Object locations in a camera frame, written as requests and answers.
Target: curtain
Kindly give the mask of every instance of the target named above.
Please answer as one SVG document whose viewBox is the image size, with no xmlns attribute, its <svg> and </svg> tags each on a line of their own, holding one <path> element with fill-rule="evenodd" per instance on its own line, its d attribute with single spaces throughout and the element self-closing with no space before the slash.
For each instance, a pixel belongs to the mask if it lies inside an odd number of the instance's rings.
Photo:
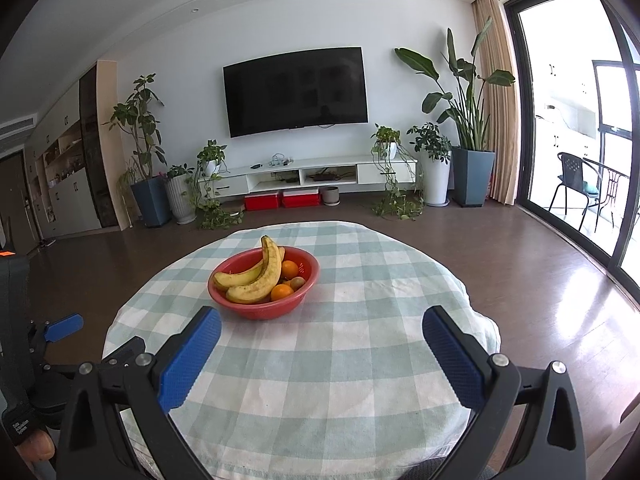
<svg viewBox="0 0 640 480">
<path fill-rule="evenodd" d="M 480 47 L 482 74 L 508 70 L 517 76 L 513 45 L 504 9 L 498 0 L 476 0 L 472 4 L 476 29 L 482 30 L 487 17 L 494 24 Z M 484 88 L 484 112 L 490 114 L 488 147 L 495 152 L 494 174 L 489 196 L 513 205 L 518 188 L 520 165 L 520 102 L 518 82 L 511 87 L 487 85 Z"/>
</svg>

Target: round table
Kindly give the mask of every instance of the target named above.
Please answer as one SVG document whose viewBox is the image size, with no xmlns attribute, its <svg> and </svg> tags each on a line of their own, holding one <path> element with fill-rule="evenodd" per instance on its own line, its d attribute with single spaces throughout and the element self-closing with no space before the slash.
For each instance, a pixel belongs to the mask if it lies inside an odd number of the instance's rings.
<svg viewBox="0 0 640 480">
<path fill-rule="evenodd" d="M 207 279 L 263 235 L 313 254 L 321 275 L 290 314 L 251 321 L 217 306 Z M 489 354 L 500 349 L 495 323 L 472 310 L 444 266 L 376 231 L 332 221 L 235 232 L 176 261 L 120 309 L 104 354 L 134 335 L 156 352 L 203 304 L 219 308 L 222 335 L 170 415 L 217 478 L 395 479 L 447 454 L 468 421 L 422 337 L 425 309 L 442 305 Z M 130 412 L 123 420 L 154 470 Z"/>
</svg>

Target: red plastic bowl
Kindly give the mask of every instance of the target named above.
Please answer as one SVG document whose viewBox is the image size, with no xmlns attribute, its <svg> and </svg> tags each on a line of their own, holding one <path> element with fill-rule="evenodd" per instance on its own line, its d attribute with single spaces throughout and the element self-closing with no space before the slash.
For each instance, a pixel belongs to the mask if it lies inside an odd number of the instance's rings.
<svg viewBox="0 0 640 480">
<path fill-rule="evenodd" d="M 216 288 L 212 279 L 216 272 L 245 272 L 262 259 L 262 249 L 257 248 L 235 254 L 219 264 L 219 266 L 213 270 L 211 277 L 209 277 L 209 282 L 207 283 L 209 295 L 213 301 L 222 306 L 226 306 L 247 319 L 274 319 L 291 312 L 300 304 L 302 299 L 305 297 L 305 294 L 309 292 L 309 289 L 314 286 L 314 283 L 320 275 L 320 264 L 318 264 L 318 260 L 316 260 L 312 254 L 309 254 L 302 249 L 287 246 L 284 248 L 284 259 L 297 263 L 300 271 L 298 275 L 302 276 L 306 281 L 306 283 L 296 292 L 278 301 L 244 305 L 229 301 L 226 298 L 225 293 Z"/>
</svg>

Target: tv stand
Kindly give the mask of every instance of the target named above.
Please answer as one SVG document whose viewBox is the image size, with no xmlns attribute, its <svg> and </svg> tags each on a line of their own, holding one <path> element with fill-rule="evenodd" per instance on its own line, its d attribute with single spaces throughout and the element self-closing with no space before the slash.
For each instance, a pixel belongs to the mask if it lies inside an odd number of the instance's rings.
<svg viewBox="0 0 640 480">
<path fill-rule="evenodd" d="M 415 182 L 415 160 L 409 159 L 405 162 L 401 158 L 395 158 L 391 161 L 391 168 L 399 184 Z M 313 180 L 312 176 L 322 170 L 336 173 L 339 179 Z M 254 170 L 250 166 L 231 168 L 219 176 L 222 177 L 220 180 L 211 183 L 217 198 L 320 186 L 339 186 L 340 190 L 345 192 L 360 191 L 370 190 L 370 185 L 380 188 L 380 185 L 386 182 L 385 172 L 373 161 L 370 154 L 307 158 L 294 160 L 287 166 L 269 166 L 267 161 Z M 206 178 L 200 181 L 204 194 L 207 182 Z"/>
</svg>

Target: wooden floor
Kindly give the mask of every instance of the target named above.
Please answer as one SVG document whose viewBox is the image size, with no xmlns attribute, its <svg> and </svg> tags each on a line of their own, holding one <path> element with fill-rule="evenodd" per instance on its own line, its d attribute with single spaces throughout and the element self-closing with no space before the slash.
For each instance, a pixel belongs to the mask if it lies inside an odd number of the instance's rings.
<svg viewBox="0 0 640 480">
<path fill-rule="evenodd" d="M 500 328 L 502 351 L 516 364 L 567 364 L 587 452 L 617 425 L 640 391 L 640 314 L 576 249 L 516 207 L 427 208 L 417 221 L 390 221 L 370 211 L 372 194 L 342 197 L 336 207 L 247 213 L 242 229 L 317 220 L 357 222 L 438 260 L 465 283 L 475 310 Z M 50 347 L 52 362 L 99 360 L 118 309 L 156 272 L 229 231 L 194 224 L 137 227 L 59 240 L 31 259 L 35 319 L 72 312 L 84 328 Z M 513 417 L 492 460 L 499 466 L 513 437 Z"/>
</svg>

